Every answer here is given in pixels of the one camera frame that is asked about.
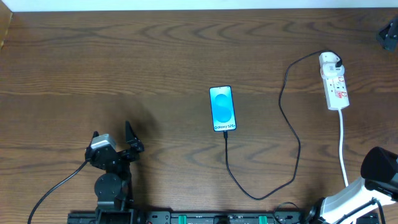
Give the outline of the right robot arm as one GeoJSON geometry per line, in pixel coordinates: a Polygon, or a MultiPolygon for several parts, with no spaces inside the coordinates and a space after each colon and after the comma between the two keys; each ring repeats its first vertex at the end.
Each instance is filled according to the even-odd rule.
{"type": "Polygon", "coordinates": [[[321,198],[304,223],[352,223],[376,208],[381,213],[381,223],[385,223],[382,207],[397,202],[397,154],[381,147],[372,148],[361,165],[361,176],[352,183],[348,182],[343,159],[342,109],[349,106],[349,98],[343,59],[332,50],[323,50],[319,62],[327,107],[339,115],[338,157],[345,188],[335,195],[321,198]]]}

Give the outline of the blue Galaxy smartphone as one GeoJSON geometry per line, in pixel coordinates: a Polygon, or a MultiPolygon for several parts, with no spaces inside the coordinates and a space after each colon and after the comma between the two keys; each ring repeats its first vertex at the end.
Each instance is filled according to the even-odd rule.
{"type": "Polygon", "coordinates": [[[229,85],[211,87],[209,95],[213,130],[215,132],[235,130],[237,125],[232,88],[229,85]]]}

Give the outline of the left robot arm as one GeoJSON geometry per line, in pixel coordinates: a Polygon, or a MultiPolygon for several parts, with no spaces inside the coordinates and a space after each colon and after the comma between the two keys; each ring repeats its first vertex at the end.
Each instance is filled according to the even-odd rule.
{"type": "Polygon", "coordinates": [[[116,142],[109,134],[93,133],[85,151],[85,159],[93,167],[104,170],[95,182],[97,196],[94,223],[145,223],[143,211],[134,208],[130,164],[139,160],[144,145],[134,133],[130,122],[125,122],[126,143],[123,151],[116,151],[116,142]]]}

